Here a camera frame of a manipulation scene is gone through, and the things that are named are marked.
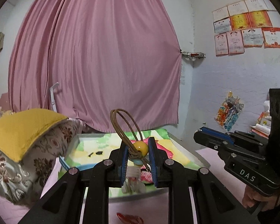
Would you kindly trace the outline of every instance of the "brown cord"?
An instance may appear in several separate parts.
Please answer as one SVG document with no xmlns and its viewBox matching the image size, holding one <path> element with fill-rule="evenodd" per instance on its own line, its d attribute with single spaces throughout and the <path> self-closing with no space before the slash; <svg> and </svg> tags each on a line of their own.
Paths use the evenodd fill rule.
<svg viewBox="0 0 280 224">
<path fill-rule="evenodd" d="M 130 141 L 130 139 L 125 135 L 125 133 L 121 129 L 120 125 L 118 124 L 117 119 L 116 119 L 116 115 L 117 114 L 119 114 L 120 117 L 123 118 L 123 120 L 128 125 L 129 129 L 131 130 L 133 136 L 135 137 L 135 140 L 138 141 L 138 138 L 137 138 L 136 134 L 134 133 L 133 128 L 131 127 L 131 125 L 129 124 L 127 119 L 120 113 L 120 111 L 126 113 L 131 118 L 131 120 L 133 121 L 134 125 L 136 126 L 136 128 L 137 128 L 137 130 L 138 130 L 138 132 L 140 134 L 141 141 L 143 141 L 143 137 L 142 137 L 141 131 L 140 131 L 137 123 L 135 122 L 133 117 L 126 110 L 123 110 L 123 109 L 111 110 L 111 112 L 110 112 L 111 123 L 112 123 L 116 133 L 119 135 L 119 137 L 123 141 L 123 143 L 126 144 L 127 147 L 129 148 L 129 158 L 130 159 L 137 159 L 137 158 L 139 158 L 143 162 L 146 170 L 150 171 L 150 168 L 147 165 L 147 164 L 149 164 L 149 161 L 145 157 L 142 156 L 141 152 L 137 151 L 136 147 L 133 145 L 133 143 Z"/>
</svg>

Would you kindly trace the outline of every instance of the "wire rack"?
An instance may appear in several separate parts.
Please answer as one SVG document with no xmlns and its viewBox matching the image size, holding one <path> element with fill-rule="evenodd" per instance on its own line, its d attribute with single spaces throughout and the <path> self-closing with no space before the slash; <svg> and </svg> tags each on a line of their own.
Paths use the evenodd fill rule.
<svg viewBox="0 0 280 224">
<path fill-rule="evenodd" d="M 181 51 L 181 56 L 188 58 L 205 58 L 205 53 Z"/>
</svg>

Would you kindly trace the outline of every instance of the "yellow bead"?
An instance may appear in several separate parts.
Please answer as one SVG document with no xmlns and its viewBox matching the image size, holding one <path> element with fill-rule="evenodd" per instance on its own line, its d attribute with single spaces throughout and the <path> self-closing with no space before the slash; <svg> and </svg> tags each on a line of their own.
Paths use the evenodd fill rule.
<svg viewBox="0 0 280 224">
<path fill-rule="evenodd" d="M 148 154 L 148 146 L 143 141 L 137 141 L 134 144 L 134 147 L 136 147 L 137 151 L 141 152 L 142 156 L 146 156 Z"/>
</svg>

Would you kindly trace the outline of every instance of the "red certificate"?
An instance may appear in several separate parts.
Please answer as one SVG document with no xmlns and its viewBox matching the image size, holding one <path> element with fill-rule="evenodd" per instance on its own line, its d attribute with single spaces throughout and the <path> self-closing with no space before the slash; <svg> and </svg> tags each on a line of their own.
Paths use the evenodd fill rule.
<svg viewBox="0 0 280 224">
<path fill-rule="evenodd" d="M 251 28 L 248 13 L 231 16 L 230 22 L 232 30 Z"/>
<path fill-rule="evenodd" d="M 250 12 L 249 19 L 252 28 L 273 26 L 267 11 Z"/>
<path fill-rule="evenodd" d="M 280 48 L 280 28 L 262 28 L 265 48 Z"/>
</svg>

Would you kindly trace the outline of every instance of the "human hand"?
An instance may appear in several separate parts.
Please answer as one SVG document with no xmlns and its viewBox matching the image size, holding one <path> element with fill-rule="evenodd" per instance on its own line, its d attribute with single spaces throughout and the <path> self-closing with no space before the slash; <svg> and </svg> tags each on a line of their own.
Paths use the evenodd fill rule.
<svg viewBox="0 0 280 224">
<path fill-rule="evenodd" d="M 278 198 L 277 195 L 273 195 L 271 197 L 264 197 L 247 185 L 245 188 L 242 204 L 245 208 L 247 208 L 247 207 L 253 207 L 257 201 L 267 202 L 267 204 L 262 209 L 262 211 L 267 211 L 267 210 L 272 210 L 280 205 L 280 198 L 276 205 L 277 198 Z"/>
</svg>

